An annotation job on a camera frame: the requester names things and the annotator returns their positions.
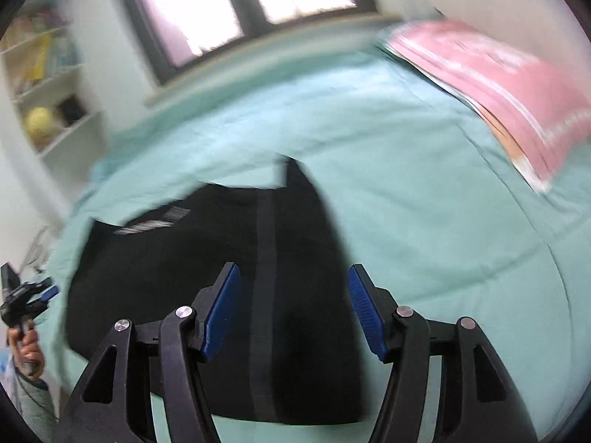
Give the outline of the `person's left hand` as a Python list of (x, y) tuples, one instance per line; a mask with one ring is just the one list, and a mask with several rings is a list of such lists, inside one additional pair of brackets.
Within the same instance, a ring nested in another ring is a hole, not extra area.
[(41, 378), (45, 358), (39, 345), (39, 336), (32, 320), (26, 324), (26, 331), (19, 328), (7, 330), (8, 345), (13, 354), (15, 367), (31, 381)]

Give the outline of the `green jacket left forearm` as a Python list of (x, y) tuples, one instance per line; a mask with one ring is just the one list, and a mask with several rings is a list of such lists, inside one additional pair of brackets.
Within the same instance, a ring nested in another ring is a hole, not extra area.
[(1, 384), (19, 415), (42, 442), (51, 442), (58, 419), (48, 385), (30, 380), (10, 364), (1, 372)]

